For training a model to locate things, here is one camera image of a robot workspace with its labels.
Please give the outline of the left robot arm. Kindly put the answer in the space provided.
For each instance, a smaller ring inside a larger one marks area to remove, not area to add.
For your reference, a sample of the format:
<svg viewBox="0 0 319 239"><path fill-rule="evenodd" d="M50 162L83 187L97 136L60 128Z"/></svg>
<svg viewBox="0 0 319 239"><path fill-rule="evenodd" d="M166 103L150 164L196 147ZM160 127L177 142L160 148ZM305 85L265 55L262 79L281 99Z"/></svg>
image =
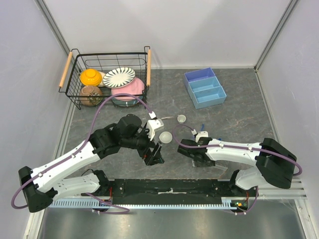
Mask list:
<svg viewBox="0 0 319 239"><path fill-rule="evenodd" d="M162 129L160 119L151 119L145 125L139 117L128 114L117 123L97 129L73 150L34 169L23 167L18 171L26 207L39 212L54 201L76 194L104 196L110 183L102 170L87 176L69 178L80 168L116 154L121 148L134 149L145 165L163 164L161 144L155 143L155 132Z"/></svg>

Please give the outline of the clear plastic funnel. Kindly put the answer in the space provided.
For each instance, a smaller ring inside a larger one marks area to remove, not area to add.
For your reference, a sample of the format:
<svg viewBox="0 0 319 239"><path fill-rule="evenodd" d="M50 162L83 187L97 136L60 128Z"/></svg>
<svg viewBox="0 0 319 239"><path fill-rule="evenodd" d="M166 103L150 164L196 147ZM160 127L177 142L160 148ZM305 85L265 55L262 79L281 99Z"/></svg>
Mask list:
<svg viewBox="0 0 319 239"><path fill-rule="evenodd" d="M167 108L169 116L175 116L178 113L178 107L175 105L174 99L172 99L171 105Z"/></svg>

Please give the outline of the clear acrylic tube rack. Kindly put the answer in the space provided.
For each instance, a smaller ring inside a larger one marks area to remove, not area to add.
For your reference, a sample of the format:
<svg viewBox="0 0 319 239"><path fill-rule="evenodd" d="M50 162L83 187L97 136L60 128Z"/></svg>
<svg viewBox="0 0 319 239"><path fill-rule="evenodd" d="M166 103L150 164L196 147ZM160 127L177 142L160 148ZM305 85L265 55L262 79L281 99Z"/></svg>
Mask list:
<svg viewBox="0 0 319 239"><path fill-rule="evenodd" d="M228 169L227 166L223 166L223 165L220 165L220 164L215 164L214 168L216 168L218 170L222 170L223 172L225 172Z"/></svg>

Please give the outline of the small white cup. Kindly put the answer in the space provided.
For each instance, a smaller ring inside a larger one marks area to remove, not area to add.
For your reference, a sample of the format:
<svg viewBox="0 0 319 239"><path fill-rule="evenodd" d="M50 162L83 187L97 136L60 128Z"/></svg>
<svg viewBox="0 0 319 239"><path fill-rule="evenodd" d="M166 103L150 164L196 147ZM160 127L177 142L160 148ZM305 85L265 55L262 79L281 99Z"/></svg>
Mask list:
<svg viewBox="0 0 319 239"><path fill-rule="evenodd" d="M183 124L186 122L186 116L185 115L178 115L177 116L177 121L179 124Z"/></svg>

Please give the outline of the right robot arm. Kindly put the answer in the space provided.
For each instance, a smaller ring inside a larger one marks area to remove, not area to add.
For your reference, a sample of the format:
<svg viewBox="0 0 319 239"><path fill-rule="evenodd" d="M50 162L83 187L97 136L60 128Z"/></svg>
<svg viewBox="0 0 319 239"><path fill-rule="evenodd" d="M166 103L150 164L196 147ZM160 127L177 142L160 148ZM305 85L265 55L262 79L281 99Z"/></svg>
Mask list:
<svg viewBox="0 0 319 239"><path fill-rule="evenodd" d="M196 141L183 139L177 151L195 162L229 161L248 165L246 170L234 171L228 183L228 190L234 196L267 183L289 189L292 178L302 173L297 158L271 138L257 143L225 142L210 137Z"/></svg>

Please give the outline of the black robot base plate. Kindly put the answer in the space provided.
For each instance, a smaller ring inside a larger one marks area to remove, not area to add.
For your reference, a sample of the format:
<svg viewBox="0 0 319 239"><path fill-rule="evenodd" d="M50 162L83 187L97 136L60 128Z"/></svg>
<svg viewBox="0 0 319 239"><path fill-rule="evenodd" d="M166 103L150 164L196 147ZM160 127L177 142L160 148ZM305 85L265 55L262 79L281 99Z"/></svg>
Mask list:
<svg viewBox="0 0 319 239"><path fill-rule="evenodd" d="M103 194L93 195L111 196L115 204L215 204L222 198L252 198L256 196L256 188L246 191L217 179L115 179Z"/></svg>

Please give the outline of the light blue front bin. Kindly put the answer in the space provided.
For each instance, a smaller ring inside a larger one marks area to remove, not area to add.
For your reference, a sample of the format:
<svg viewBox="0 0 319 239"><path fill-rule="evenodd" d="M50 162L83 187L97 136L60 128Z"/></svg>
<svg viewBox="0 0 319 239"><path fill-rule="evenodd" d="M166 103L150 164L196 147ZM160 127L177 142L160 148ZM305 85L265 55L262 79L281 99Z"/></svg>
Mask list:
<svg viewBox="0 0 319 239"><path fill-rule="evenodd" d="M194 96L196 109L222 104L226 99L226 93L221 86L197 91Z"/></svg>

